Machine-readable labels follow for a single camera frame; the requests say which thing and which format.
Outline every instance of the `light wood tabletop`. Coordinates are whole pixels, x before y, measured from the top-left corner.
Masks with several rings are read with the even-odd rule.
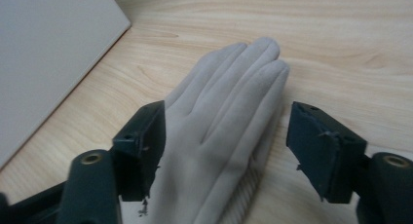
[[[321,202],[285,147],[293,100],[413,159],[413,0],[116,0],[132,27],[0,172],[16,203],[66,179],[70,162],[163,99],[204,54],[262,36],[291,72],[275,143],[244,223],[357,223]]]

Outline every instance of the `gray cloth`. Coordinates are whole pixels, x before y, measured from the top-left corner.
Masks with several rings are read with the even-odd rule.
[[[261,38],[200,59],[166,98],[167,145],[148,214],[122,203],[125,223],[242,221],[281,108],[289,69],[279,53]]]

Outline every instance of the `gray fabric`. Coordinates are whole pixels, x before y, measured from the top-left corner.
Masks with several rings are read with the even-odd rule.
[[[263,143],[272,135],[266,129],[274,129],[289,71],[279,53],[274,40],[261,38],[200,59],[166,98],[167,145],[148,215],[122,203],[125,223],[217,223],[237,188],[256,186],[258,179],[242,184],[248,168],[262,170],[271,145]]]

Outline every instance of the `black object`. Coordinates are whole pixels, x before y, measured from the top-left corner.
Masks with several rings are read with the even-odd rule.
[[[140,108],[113,138],[109,150],[92,150],[72,161],[66,182],[8,205],[0,193],[0,223],[122,223],[118,197],[144,201],[166,142],[163,101]]]
[[[322,110],[294,102],[286,145],[321,199],[360,200],[359,223],[413,223],[413,163],[391,153],[364,155],[367,141]]]

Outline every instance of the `gray glove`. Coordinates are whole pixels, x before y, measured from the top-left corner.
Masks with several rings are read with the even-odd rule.
[[[167,145],[148,214],[138,217],[140,207],[122,203],[125,223],[241,222],[246,205],[237,191],[258,181],[288,75],[279,53],[275,41],[261,38],[200,59],[166,98]]]

